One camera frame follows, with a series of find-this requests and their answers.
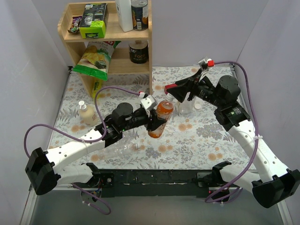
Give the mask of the clear bottle lying flat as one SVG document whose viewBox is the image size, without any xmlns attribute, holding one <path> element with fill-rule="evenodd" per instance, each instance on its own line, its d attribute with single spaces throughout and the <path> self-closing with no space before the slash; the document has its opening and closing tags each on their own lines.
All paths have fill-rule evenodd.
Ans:
<svg viewBox="0 0 300 225">
<path fill-rule="evenodd" d="M 102 149 L 95 151 L 90 157 L 91 161 L 98 162 L 100 160 L 111 159 L 132 154 L 134 151 L 140 149 L 140 144 L 133 139 L 130 139 L 129 134 L 123 134 L 123 137 L 116 143 Z"/>
</svg>

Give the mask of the green black box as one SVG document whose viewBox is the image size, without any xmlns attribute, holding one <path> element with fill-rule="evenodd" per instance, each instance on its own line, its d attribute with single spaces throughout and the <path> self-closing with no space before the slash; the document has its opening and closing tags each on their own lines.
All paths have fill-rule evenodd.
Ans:
<svg viewBox="0 0 300 225">
<path fill-rule="evenodd" d="M 107 3 L 86 4 L 79 25 L 83 39 L 104 38 L 107 25 Z"/>
</svg>

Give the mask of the aluminium table edge rail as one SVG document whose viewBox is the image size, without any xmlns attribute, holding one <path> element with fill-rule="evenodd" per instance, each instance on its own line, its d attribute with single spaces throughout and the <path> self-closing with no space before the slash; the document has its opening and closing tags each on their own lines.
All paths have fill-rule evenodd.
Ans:
<svg viewBox="0 0 300 225">
<path fill-rule="evenodd" d="M 71 225 L 77 210 L 79 191 L 56 187 L 53 181 L 32 183 L 22 213 L 22 225 Z"/>
</svg>

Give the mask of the orange juice bottle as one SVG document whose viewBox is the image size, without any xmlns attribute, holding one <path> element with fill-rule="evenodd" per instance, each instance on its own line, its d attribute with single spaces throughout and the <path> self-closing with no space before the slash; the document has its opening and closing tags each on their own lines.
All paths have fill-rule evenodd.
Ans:
<svg viewBox="0 0 300 225">
<path fill-rule="evenodd" d="M 170 102 L 170 101 L 166 100 L 166 98 L 165 98 L 165 100 L 161 101 L 158 104 L 156 113 L 157 113 L 158 117 L 166 119 L 168 121 L 173 110 L 174 110 L 173 101 Z M 162 135 L 165 126 L 166 126 L 166 123 L 161 125 L 155 131 L 149 131 L 148 135 L 152 138 L 159 138 Z"/>
</svg>

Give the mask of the green cassava chips bag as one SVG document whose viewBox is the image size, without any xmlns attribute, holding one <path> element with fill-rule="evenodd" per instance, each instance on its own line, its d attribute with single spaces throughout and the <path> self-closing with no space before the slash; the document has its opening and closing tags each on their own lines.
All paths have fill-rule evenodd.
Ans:
<svg viewBox="0 0 300 225">
<path fill-rule="evenodd" d="M 121 41 L 89 42 L 73 70 L 83 75 L 107 81 L 112 54 L 119 43 Z"/>
</svg>

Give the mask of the red toothpaste box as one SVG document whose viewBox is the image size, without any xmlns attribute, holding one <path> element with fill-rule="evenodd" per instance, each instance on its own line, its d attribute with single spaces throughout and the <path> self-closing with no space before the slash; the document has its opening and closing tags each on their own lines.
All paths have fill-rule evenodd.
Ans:
<svg viewBox="0 0 300 225">
<path fill-rule="evenodd" d="M 177 87 L 177 85 L 174 84 L 174 83 L 173 83 L 173 84 L 166 85 L 165 88 L 164 88 L 165 94 L 168 93 L 168 89 L 173 88 L 173 87 Z"/>
</svg>

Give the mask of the black label jar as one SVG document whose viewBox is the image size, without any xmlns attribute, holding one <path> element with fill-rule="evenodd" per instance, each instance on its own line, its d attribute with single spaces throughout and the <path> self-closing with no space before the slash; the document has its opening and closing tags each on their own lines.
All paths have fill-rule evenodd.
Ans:
<svg viewBox="0 0 300 225">
<path fill-rule="evenodd" d="M 144 64 L 149 59 L 148 41 L 135 40 L 129 43 L 129 57 L 135 64 Z"/>
</svg>

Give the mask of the white bottle cap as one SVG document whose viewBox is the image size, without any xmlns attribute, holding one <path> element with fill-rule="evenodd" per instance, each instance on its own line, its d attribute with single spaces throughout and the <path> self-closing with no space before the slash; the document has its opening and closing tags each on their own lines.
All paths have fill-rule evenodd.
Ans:
<svg viewBox="0 0 300 225">
<path fill-rule="evenodd" d="M 201 107 L 202 107 L 202 106 L 201 106 L 200 104 L 195 104 L 195 105 L 194 105 L 194 108 L 197 109 L 197 110 L 201 109 Z"/>
</svg>

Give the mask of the beige soap pump bottle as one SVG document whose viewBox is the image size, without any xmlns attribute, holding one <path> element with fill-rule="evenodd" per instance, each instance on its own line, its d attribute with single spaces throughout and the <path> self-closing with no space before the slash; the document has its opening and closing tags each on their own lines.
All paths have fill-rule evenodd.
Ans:
<svg viewBox="0 0 300 225">
<path fill-rule="evenodd" d="M 84 123 L 88 126 L 96 126 L 98 123 L 98 118 L 96 116 L 96 113 L 90 105 L 86 105 L 84 101 L 79 101 L 79 115 L 84 121 Z"/>
</svg>

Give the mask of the tin can orange label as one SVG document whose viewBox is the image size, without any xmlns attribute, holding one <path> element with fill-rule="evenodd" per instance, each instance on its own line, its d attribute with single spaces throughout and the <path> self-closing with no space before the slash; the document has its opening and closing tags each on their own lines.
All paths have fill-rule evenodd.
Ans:
<svg viewBox="0 0 300 225">
<path fill-rule="evenodd" d="M 148 28 L 148 1 L 132 0 L 131 11 L 133 20 L 133 29 L 142 31 Z"/>
</svg>

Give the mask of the yellow green snack packet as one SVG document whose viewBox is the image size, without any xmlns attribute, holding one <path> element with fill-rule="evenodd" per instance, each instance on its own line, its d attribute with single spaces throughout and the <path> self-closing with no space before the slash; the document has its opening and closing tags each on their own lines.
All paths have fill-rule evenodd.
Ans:
<svg viewBox="0 0 300 225">
<path fill-rule="evenodd" d="M 93 88 L 92 88 L 92 93 L 91 93 L 91 97 L 92 97 L 92 101 L 95 101 L 95 96 L 96 93 L 102 88 L 103 86 L 103 80 L 101 79 L 95 79 L 94 84 L 93 84 Z"/>
</svg>

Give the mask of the clear plastic bottle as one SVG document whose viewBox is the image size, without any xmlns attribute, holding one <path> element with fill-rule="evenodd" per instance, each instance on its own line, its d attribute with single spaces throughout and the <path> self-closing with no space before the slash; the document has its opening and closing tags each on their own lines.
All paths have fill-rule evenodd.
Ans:
<svg viewBox="0 0 300 225">
<path fill-rule="evenodd" d="M 191 101 L 188 101 L 188 95 L 185 97 L 185 100 L 177 104 L 177 112 L 179 116 L 190 114 L 193 111 L 196 98 L 194 97 Z"/>
</svg>

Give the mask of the white orange-bottle cap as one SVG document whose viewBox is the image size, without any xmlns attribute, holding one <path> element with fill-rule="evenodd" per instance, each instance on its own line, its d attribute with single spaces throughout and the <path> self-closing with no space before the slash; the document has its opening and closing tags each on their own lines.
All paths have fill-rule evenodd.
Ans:
<svg viewBox="0 0 300 225">
<path fill-rule="evenodd" d="M 174 97 L 173 97 L 171 94 L 167 94 L 167 95 L 166 95 L 166 100 L 172 102 L 173 99 L 174 99 Z"/>
</svg>

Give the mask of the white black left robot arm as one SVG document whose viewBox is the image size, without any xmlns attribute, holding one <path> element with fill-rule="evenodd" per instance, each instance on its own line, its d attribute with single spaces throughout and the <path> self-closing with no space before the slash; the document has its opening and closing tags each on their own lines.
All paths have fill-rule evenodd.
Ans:
<svg viewBox="0 0 300 225">
<path fill-rule="evenodd" d="M 148 131 L 154 131 L 165 123 L 166 120 L 159 117 L 154 109 L 148 112 L 140 106 L 134 110 L 131 104 L 121 103 L 105 117 L 104 123 L 97 125 L 78 141 L 71 141 L 50 150 L 33 150 L 25 172 L 37 195 L 44 195 L 57 185 L 74 182 L 96 187 L 100 181 L 96 166 L 84 164 L 69 168 L 69 164 L 118 142 L 123 138 L 124 131 L 141 126 Z"/>
</svg>

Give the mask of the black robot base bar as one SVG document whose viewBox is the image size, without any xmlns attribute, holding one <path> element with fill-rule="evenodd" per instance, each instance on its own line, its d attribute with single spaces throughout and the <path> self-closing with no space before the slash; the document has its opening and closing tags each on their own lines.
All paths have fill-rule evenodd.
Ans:
<svg viewBox="0 0 300 225">
<path fill-rule="evenodd" d="M 93 177 L 75 184 L 101 192 L 101 197 L 195 196 L 205 198 L 221 185 L 212 178 L 212 170 L 173 169 L 99 169 L 87 166 Z"/>
</svg>

